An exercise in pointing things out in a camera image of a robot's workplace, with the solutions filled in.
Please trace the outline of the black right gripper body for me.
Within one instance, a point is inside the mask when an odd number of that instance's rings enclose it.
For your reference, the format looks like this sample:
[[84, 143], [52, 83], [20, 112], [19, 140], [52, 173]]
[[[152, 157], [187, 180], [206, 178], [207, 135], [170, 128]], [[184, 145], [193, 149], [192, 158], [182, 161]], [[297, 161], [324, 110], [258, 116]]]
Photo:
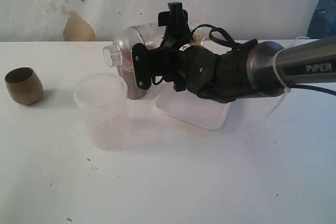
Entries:
[[174, 38], [170, 35], [162, 37], [158, 48], [153, 49], [154, 64], [152, 65], [151, 81], [153, 85], [159, 85], [163, 81], [173, 82], [176, 92], [186, 90], [186, 81], [180, 72], [182, 56], [180, 48], [189, 43], [189, 35], [182, 38]]

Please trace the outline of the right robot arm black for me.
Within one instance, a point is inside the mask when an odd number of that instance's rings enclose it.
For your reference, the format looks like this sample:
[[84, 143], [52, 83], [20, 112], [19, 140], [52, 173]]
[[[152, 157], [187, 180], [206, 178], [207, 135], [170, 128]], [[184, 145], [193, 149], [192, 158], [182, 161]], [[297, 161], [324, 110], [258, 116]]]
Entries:
[[277, 97], [290, 89], [334, 94], [318, 84], [335, 82], [335, 37], [285, 48], [256, 39], [238, 43], [226, 30], [210, 26], [210, 40], [229, 48], [219, 55], [192, 43], [194, 31], [182, 3], [172, 2], [168, 7], [158, 15], [158, 25], [165, 27], [160, 46], [147, 49], [139, 43], [132, 48], [139, 89], [148, 90], [159, 77], [172, 82], [177, 92], [186, 90], [219, 103]]

